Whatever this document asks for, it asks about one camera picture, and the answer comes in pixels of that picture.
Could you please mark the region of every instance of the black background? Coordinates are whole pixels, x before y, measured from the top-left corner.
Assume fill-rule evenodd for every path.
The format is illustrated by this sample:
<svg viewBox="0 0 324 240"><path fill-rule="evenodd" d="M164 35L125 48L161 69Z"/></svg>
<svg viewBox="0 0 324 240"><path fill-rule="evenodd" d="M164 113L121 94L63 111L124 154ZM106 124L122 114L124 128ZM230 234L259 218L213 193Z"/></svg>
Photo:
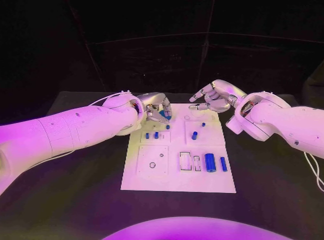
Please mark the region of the black background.
<svg viewBox="0 0 324 240"><path fill-rule="evenodd" d="M0 0L0 124L59 91L294 94L324 59L324 0Z"/></svg>

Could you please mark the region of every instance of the dark table surface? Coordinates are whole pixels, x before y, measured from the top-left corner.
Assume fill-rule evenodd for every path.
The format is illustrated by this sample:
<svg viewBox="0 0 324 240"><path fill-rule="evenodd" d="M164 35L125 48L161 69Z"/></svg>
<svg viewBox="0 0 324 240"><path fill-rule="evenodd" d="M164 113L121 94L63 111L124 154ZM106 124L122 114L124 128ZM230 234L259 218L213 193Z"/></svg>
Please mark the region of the dark table surface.
<svg viewBox="0 0 324 240"><path fill-rule="evenodd" d="M60 92L49 115L92 103L102 92ZM167 94L188 103L191 94ZM324 193L302 152L278 135L265 142L224 126L236 194L121 190L129 136L75 151L24 172L0 196L0 240L98 240L152 219L232 220L292 239L324 239ZM324 160L318 160L324 180Z"/></svg>

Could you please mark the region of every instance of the blue object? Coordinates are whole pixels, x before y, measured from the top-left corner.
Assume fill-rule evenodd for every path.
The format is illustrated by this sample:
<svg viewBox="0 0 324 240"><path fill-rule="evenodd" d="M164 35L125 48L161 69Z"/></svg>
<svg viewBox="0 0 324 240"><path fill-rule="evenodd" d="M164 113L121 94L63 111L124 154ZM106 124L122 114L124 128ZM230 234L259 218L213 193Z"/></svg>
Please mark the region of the blue object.
<svg viewBox="0 0 324 240"><path fill-rule="evenodd" d="M226 160L224 160L223 156L220 157L220 164L222 164L223 172L226 172L227 171L227 165L226 165Z"/></svg>
<svg viewBox="0 0 324 240"><path fill-rule="evenodd" d="M161 110L160 112L158 112L162 116L164 116L164 111ZM171 119L171 116L164 116L168 120Z"/></svg>
<svg viewBox="0 0 324 240"><path fill-rule="evenodd" d="M206 164L206 171L209 173L216 172L214 155L211 153L207 153L204 155L204 164Z"/></svg>
<svg viewBox="0 0 324 240"><path fill-rule="evenodd" d="M193 132L193 135L191 135L191 139L193 139L193 140L197 139L197 135L198 135L198 133L194 131L194 132Z"/></svg>

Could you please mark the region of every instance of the cable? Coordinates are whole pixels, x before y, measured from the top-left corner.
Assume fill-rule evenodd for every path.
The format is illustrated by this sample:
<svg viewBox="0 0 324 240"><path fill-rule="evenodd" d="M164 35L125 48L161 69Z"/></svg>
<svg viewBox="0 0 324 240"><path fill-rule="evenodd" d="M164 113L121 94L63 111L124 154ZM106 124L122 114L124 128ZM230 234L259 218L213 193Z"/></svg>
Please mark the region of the cable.
<svg viewBox="0 0 324 240"><path fill-rule="evenodd" d="M320 178L320 166L318 166L318 163L317 163L317 160L315 160L315 157L312 156L312 154L310 154L310 156L311 156L311 159L314 160L317 171L315 171L315 169L314 169L314 167L312 167L312 165L310 163L310 159L308 159L307 153L304 152L304 157L305 157L305 160L307 160L308 165L311 167L312 174L315 176L315 182L317 182L318 189L324 192L324 189L321 188L321 185L320 185L320 183L321 183L322 186L324 186L324 182L322 182L322 180Z"/></svg>
<svg viewBox="0 0 324 240"><path fill-rule="evenodd" d="M112 95L105 96L105 97L102 97L100 99L98 99L98 100L96 100L92 104L89 104L87 106L92 106L92 105L96 104L99 101L102 101L102 100L105 100L105 99L109 99L111 97L113 97L113 96L116 96L116 95L119 95L119 94L124 94L124 93L129 94L131 92L129 92L129 91L116 92L116 93L113 93ZM28 169L31 169L33 167L36 167L37 165L40 165L41 163L44 163L44 162L49 161L49 160L57 159L57 158L60 158L60 157L64 157L66 155L72 154L73 152L75 152L75 150L70 151L70 152L67 152L67 153L64 153L64 154L62 154L62 155L59 155L59 156L54 156L54 157L51 157L51 158L49 158L49 159L37 162L33 166L28 167Z"/></svg>

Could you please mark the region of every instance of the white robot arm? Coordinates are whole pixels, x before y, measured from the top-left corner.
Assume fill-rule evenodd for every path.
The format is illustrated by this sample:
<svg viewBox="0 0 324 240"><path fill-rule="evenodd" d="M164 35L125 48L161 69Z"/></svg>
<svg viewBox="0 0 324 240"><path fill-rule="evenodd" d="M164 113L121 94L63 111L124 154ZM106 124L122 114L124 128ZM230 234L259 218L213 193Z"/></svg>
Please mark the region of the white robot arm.
<svg viewBox="0 0 324 240"><path fill-rule="evenodd" d="M222 113L233 106L235 114L226 126L236 134L245 131L259 141L278 134L291 147L324 159L324 110L307 106L291 107L265 91L246 95L219 79L203 87L190 102L203 95L206 103L193 104L188 108Z"/></svg>
<svg viewBox="0 0 324 240"><path fill-rule="evenodd" d="M168 123L158 113L171 116L170 101L162 93L135 97L121 92L102 106L75 108L54 115L0 126L0 195L18 175L37 164L86 148L115 135L141 128L141 121Z"/></svg>

